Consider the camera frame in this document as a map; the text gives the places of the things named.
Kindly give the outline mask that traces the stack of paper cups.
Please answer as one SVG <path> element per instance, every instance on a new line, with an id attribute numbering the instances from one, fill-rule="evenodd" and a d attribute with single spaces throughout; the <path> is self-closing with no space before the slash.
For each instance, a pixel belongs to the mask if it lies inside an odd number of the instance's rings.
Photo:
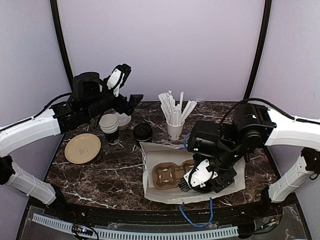
<path id="1" fill-rule="evenodd" d="M 99 120 L 99 126 L 110 145 L 116 145 L 119 142 L 119 122 L 116 115 L 103 115 Z"/>

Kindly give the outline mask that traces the brown pulp cup carrier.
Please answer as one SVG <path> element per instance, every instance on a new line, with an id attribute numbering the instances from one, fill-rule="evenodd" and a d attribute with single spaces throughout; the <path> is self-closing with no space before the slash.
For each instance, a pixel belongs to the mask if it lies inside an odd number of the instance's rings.
<path id="1" fill-rule="evenodd" d="M 195 166 L 194 160 L 186 160 L 178 165 L 174 162 L 157 164 L 152 170 L 154 186 L 159 190 L 170 190 L 178 187 L 179 181 Z"/>

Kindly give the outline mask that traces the checkered paper bag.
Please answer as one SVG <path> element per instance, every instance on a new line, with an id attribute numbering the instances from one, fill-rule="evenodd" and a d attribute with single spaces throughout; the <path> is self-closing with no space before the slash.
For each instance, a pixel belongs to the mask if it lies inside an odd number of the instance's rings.
<path id="1" fill-rule="evenodd" d="M 187 172 L 183 178 L 179 181 L 178 187 L 167 190 L 160 190 L 154 186 L 153 183 L 153 168 L 161 163 L 172 162 L 177 165 L 181 165 L 186 160 L 194 160 L 192 154 L 180 145 L 165 146 L 161 144 L 142 142 L 140 143 L 142 150 L 143 161 L 143 190 L 144 197 L 150 201 L 162 203 L 166 205 L 178 205 L 179 211 L 184 218 L 189 221 L 187 214 L 184 210 L 185 205 L 195 204 L 200 202 L 209 202 L 209 213 L 213 214 L 213 200 L 230 195 L 246 187 L 245 184 L 245 161 L 242 159 L 233 167 L 236 171 L 234 177 L 234 183 L 223 189 L 222 191 L 215 193 L 213 191 L 209 193 L 201 193 L 192 190 L 192 168 Z"/>

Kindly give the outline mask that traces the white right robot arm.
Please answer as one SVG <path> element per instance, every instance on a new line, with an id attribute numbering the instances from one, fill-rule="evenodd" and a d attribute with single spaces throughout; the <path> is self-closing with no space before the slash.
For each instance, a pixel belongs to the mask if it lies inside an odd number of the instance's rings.
<path id="1" fill-rule="evenodd" d="M 234 165 L 256 149 L 285 145 L 301 147 L 293 166 L 278 181 L 267 186 L 255 213 L 266 217 L 306 179 L 320 174 L 320 122 L 290 115 L 260 98 L 241 100 L 227 111 L 231 123 L 197 121 L 190 133 L 187 150 L 196 166 L 184 176 L 195 191 L 220 192 L 234 182 Z"/>

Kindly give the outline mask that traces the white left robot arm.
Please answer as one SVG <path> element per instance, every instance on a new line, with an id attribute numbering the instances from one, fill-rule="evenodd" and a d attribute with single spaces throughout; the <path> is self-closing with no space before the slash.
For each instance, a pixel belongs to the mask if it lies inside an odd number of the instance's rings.
<path id="1" fill-rule="evenodd" d="M 60 218 L 67 218 L 70 206 L 57 187 L 39 180 L 15 163 L 10 154 L 38 140 L 68 133 L 78 126 L 90 123 L 91 119 L 113 109 L 130 116 L 139 102 L 141 94 L 129 98 L 106 94 L 96 99 L 76 101 L 69 99 L 47 106 L 40 114 L 26 118 L 0 131 L 0 183 L 38 199 Z"/>

